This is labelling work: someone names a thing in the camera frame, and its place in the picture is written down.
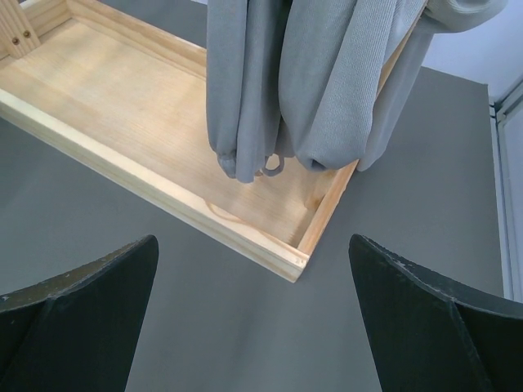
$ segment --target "wooden tray bottom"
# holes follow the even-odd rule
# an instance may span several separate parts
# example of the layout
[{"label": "wooden tray bottom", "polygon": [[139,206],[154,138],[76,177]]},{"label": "wooden tray bottom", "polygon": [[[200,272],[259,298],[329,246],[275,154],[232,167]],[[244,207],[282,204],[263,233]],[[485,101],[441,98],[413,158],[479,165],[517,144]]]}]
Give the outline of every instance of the wooden tray bottom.
[{"label": "wooden tray bottom", "polygon": [[289,159],[274,178],[228,179],[208,146],[203,78],[76,20],[41,39],[1,63],[0,88],[297,247],[314,215],[304,205],[314,175]]}]

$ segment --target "gray cloth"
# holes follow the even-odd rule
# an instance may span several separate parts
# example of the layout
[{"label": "gray cloth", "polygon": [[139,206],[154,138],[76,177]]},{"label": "gray cloth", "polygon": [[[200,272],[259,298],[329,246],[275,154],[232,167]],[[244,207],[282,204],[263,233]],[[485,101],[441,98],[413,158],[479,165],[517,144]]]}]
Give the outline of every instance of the gray cloth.
[{"label": "gray cloth", "polygon": [[211,1],[208,134],[222,169],[249,183],[276,153],[312,171],[361,158],[364,170],[385,150],[432,35],[479,25],[506,1],[430,0],[378,101],[382,66],[424,0]]},{"label": "gray cloth", "polygon": [[435,33],[458,33],[496,16],[507,0],[430,0],[400,54],[373,108],[366,151],[358,163],[364,171],[387,147]]}]

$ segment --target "wood grain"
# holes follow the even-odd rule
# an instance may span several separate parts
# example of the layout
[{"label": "wood grain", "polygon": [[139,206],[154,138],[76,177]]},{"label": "wood grain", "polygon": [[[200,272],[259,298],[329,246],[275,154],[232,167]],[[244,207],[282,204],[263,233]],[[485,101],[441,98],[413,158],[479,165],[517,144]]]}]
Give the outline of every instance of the wood grain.
[{"label": "wood grain", "polygon": [[[71,18],[65,0],[26,0],[20,6],[39,38]],[[1,41],[0,60],[6,56],[7,47]]]},{"label": "wood grain", "polygon": [[0,0],[0,41],[15,58],[40,46],[40,40],[17,0]]},{"label": "wood grain", "polygon": [[167,61],[184,71],[206,77],[207,52],[150,24],[126,15],[97,0],[67,0],[76,20],[105,35]]}]

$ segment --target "white wall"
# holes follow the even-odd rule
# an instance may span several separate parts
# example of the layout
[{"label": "white wall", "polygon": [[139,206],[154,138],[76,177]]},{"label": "white wall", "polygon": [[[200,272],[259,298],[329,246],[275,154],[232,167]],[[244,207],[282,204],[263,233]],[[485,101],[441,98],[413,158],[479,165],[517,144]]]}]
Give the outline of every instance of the white wall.
[{"label": "white wall", "polygon": [[500,97],[523,75],[523,0],[475,29],[434,37],[423,65],[489,85]]},{"label": "white wall", "polygon": [[499,128],[504,149],[503,186],[514,299],[523,302],[523,110]]}]

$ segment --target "wooden slat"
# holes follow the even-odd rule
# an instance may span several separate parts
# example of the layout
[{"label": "wooden slat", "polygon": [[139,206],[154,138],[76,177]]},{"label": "wooden slat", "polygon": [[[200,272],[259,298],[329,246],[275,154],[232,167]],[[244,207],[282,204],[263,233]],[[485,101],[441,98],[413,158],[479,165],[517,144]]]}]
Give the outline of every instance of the wooden slat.
[{"label": "wooden slat", "polygon": [[[71,18],[65,0],[27,0],[20,6],[39,38]],[[0,60],[6,56],[9,56],[9,52],[1,41]]]},{"label": "wooden slat", "polygon": [[40,40],[17,0],[0,0],[0,41],[19,59],[40,46]]},{"label": "wooden slat", "polygon": [[297,247],[298,251],[307,255],[312,254],[321,238],[321,234],[323,234],[325,227],[330,221],[340,198],[342,198],[346,185],[349,183],[356,166],[358,166],[358,162],[359,161],[354,161],[350,165],[336,172],[336,176],[334,177],[327,194],[323,197],[314,218],[312,218],[311,224],[307,228]]},{"label": "wooden slat", "polygon": [[205,78],[206,51],[97,0],[67,0],[73,18],[156,59]]}]

